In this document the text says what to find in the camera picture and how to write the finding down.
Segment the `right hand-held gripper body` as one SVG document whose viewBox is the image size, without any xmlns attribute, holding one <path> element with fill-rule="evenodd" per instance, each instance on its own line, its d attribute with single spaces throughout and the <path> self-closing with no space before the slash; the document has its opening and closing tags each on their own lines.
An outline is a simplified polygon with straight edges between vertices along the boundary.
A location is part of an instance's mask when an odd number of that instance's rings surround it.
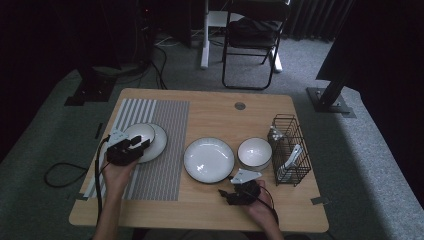
<svg viewBox="0 0 424 240">
<path fill-rule="evenodd" d="M 261 177 L 260 172 L 239 169 L 230 182 L 234 185 L 235 192 L 229 198 L 238 199 L 239 205 L 250 205 L 259 196 L 261 190 L 256 180 Z"/>
</svg>

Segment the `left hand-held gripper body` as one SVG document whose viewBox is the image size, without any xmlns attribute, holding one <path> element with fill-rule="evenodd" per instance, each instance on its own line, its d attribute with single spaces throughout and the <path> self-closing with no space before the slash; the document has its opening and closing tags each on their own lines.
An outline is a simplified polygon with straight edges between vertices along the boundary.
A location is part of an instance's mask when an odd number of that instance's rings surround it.
<svg viewBox="0 0 424 240">
<path fill-rule="evenodd" d="M 119 130 L 113 130 L 107 142 L 107 161 L 113 165 L 126 166 L 137 161 L 143 153 L 138 151 L 138 147 L 132 148 L 128 135 Z"/>
</svg>

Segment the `white plate dark rim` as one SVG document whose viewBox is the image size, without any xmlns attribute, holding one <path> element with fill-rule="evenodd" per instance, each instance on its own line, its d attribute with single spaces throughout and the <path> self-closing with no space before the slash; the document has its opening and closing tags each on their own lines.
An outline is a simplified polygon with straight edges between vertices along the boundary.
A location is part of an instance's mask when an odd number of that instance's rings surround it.
<svg viewBox="0 0 424 240">
<path fill-rule="evenodd" d="M 185 150 L 184 167 L 195 180 L 212 184 L 227 178 L 235 165 L 232 149 L 212 137 L 193 141 Z"/>
<path fill-rule="evenodd" d="M 167 134 L 162 127 L 152 123 L 145 124 L 149 124 L 154 128 L 155 139 L 151 142 L 150 147 L 144 151 L 143 156 L 138 160 L 139 163 L 146 163 L 156 159 L 167 145 Z"/>
</svg>

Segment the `person's right hand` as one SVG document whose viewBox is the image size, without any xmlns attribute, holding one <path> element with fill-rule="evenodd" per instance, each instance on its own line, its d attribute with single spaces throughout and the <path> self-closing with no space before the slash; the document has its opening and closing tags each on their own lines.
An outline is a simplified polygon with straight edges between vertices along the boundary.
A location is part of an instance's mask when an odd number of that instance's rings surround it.
<svg viewBox="0 0 424 240">
<path fill-rule="evenodd" d="M 274 216 L 271 197 L 265 189 L 265 182 L 257 180 L 256 183 L 261 190 L 258 200 L 250 205 L 243 206 L 243 211 L 263 230 L 279 227 Z"/>
</svg>

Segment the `person's left hand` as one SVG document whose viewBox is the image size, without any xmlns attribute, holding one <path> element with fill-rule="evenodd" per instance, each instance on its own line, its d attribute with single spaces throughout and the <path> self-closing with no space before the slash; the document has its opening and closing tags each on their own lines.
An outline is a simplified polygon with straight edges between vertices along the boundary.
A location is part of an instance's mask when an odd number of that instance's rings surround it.
<svg viewBox="0 0 424 240">
<path fill-rule="evenodd" d="M 102 175 L 106 183 L 106 196 L 108 198 L 122 197 L 136 165 L 136 162 L 126 166 L 107 163 L 103 167 Z"/>
</svg>

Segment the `grey striped placemat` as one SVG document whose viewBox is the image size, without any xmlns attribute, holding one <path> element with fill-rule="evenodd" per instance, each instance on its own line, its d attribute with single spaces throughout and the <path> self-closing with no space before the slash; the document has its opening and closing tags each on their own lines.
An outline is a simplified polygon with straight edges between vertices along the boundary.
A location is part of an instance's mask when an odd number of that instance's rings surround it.
<svg viewBox="0 0 424 240">
<path fill-rule="evenodd" d="M 138 163 L 125 200 L 177 201 L 190 103 L 178 100 L 124 99 L 110 132 L 124 132 L 138 123 L 159 125 L 167 134 L 164 151 L 154 160 Z"/>
</svg>

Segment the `bundle of white chopsticks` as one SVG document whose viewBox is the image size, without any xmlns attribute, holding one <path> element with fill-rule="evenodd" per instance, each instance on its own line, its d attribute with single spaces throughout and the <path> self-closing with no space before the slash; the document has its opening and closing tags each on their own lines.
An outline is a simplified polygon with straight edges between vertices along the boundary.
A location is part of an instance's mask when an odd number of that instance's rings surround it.
<svg viewBox="0 0 424 240">
<path fill-rule="evenodd" d="M 279 141 L 284 138 L 284 134 L 278 130 L 275 126 L 270 127 L 271 136 L 274 141 Z"/>
</svg>

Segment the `black stand base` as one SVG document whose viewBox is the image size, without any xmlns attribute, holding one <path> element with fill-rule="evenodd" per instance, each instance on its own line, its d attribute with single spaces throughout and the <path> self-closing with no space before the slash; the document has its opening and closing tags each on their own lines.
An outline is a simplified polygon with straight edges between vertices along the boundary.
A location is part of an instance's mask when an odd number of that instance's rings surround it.
<svg viewBox="0 0 424 240">
<path fill-rule="evenodd" d="M 117 81 L 116 77 L 98 73 L 92 67 L 77 69 L 81 82 L 65 106 L 83 106 L 86 102 L 108 102 Z"/>
</svg>

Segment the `dark equipment rack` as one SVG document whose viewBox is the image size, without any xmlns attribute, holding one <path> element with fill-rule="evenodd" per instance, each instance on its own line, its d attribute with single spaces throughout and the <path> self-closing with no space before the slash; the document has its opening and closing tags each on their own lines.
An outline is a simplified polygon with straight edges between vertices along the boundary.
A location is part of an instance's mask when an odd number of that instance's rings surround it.
<svg viewBox="0 0 424 240">
<path fill-rule="evenodd" d="M 147 65 L 154 48 L 155 24 L 153 0 L 135 0 L 135 50 L 133 60 Z"/>
</svg>

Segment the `dark cloth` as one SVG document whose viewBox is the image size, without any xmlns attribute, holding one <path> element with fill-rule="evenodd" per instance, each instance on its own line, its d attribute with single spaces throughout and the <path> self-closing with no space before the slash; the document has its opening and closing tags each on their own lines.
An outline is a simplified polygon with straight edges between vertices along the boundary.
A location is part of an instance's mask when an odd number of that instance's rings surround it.
<svg viewBox="0 0 424 240">
<path fill-rule="evenodd" d="M 281 26 L 281 21 L 258 21 L 243 17 L 229 23 L 229 43 L 232 46 L 272 46 Z"/>
</svg>

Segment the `black folding chair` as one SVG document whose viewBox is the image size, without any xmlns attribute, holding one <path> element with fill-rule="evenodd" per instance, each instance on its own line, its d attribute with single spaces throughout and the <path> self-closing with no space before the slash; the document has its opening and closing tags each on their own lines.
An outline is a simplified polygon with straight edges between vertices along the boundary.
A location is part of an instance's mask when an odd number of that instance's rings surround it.
<svg viewBox="0 0 424 240">
<path fill-rule="evenodd" d="M 281 35 L 283 33 L 285 23 L 290 15 L 290 6 L 286 0 L 230 0 L 227 7 L 227 19 L 226 19 L 226 32 L 224 35 L 224 46 L 222 52 L 222 76 L 221 82 L 224 87 L 229 89 L 242 89 L 242 90 L 265 90 L 271 84 L 273 77 L 273 66 L 275 64 L 276 57 L 272 56 L 271 51 L 275 49 L 278 53 Z M 281 21 L 282 26 L 277 38 L 272 46 L 232 46 L 229 43 L 228 25 L 232 21 L 230 18 L 232 15 L 239 14 L 243 17 L 247 17 L 258 21 Z M 226 69 L 227 69 L 227 57 L 228 56 L 255 56 L 263 57 L 262 64 L 266 60 L 270 61 L 270 73 L 268 81 L 264 86 L 237 86 L 229 85 L 226 82 Z"/>
</svg>

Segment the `dark curtain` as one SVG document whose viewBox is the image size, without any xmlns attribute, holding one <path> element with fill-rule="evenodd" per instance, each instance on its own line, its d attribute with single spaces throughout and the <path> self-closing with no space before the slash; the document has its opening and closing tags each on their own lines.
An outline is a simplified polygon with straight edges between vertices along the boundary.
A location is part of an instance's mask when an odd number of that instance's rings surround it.
<svg viewBox="0 0 424 240">
<path fill-rule="evenodd" d="M 290 16 L 286 37 L 333 41 L 340 32 L 355 0 L 288 0 Z"/>
</svg>

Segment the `black stand with base plate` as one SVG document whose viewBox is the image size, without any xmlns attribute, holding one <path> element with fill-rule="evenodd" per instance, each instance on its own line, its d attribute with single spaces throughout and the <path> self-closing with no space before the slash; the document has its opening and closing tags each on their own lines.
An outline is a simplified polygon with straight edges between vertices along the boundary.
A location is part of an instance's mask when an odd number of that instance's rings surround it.
<svg viewBox="0 0 424 240">
<path fill-rule="evenodd" d="M 321 113 L 338 113 L 344 118 L 355 118 L 354 110 L 341 96 L 344 85 L 344 81 L 330 81 L 326 88 L 308 87 L 306 91 L 314 110 Z"/>
</svg>

